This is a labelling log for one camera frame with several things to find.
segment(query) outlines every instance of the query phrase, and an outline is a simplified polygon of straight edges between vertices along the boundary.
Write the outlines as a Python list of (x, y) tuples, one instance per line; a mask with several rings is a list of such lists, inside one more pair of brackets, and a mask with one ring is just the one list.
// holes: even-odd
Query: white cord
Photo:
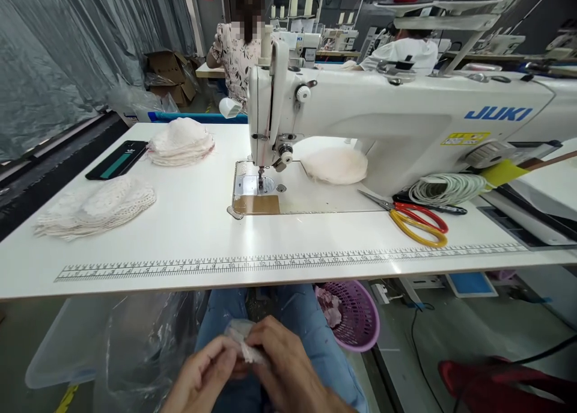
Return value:
[(493, 188), (483, 176), (475, 174), (430, 174), (411, 186), (409, 197), (417, 204), (448, 206), (462, 204)]

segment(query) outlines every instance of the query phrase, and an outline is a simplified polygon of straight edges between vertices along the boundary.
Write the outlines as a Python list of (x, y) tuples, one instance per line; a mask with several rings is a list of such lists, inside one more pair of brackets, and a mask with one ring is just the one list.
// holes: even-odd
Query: worker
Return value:
[(231, 319), (248, 319), (247, 290), (212, 290), (196, 353), (182, 367), (161, 413), (258, 413), (267, 407), (280, 413), (368, 412), (312, 285), (275, 291), (280, 321), (267, 316), (245, 340), (266, 353), (270, 367), (245, 364), (239, 345), (222, 335)]
[(421, 75), (432, 73), (437, 64), (439, 48), (429, 37), (431, 30), (401, 29), (396, 40), (389, 42), (373, 51), (361, 64), (353, 70), (376, 70), (379, 61), (405, 60), (410, 55), (414, 62), (412, 70)]
[(260, 57), (263, 0), (236, 0), (236, 17), (232, 23), (216, 27), (215, 42), (206, 56), (211, 69), (222, 66), (226, 75), (228, 97), (246, 111), (248, 76)]

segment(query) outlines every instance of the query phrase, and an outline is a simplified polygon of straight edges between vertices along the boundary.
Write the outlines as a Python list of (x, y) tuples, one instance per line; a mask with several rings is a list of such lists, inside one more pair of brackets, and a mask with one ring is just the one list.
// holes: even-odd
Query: warning label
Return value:
[(490, 132), (452, 133), (441, 145), (475, 145), (487, 138)]

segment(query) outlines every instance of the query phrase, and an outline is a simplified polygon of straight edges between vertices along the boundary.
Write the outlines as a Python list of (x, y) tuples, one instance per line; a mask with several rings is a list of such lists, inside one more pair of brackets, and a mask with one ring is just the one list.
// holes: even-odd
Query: pink fabric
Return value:
[(338, 310), (338, 306), (341, 301), (338, 297), (329, 293), (325, 289), (319, 289), (317, 291), (317, 300), (319, 301), (320, 308), (323, 310), (326, 322), (332, 329), (339, 325), (343, 319), (341, 312)]

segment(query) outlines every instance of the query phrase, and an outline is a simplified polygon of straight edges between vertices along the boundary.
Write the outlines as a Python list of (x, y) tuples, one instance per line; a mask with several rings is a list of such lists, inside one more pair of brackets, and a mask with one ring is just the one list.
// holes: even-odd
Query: floral shirt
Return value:
[(210, 53), (224, 66), (228, 96), (238, 100), (246, 111), (248, 76), (260, 57), (260, 39), (254, 38), (245, 44), (239, 29), (220, 23)]

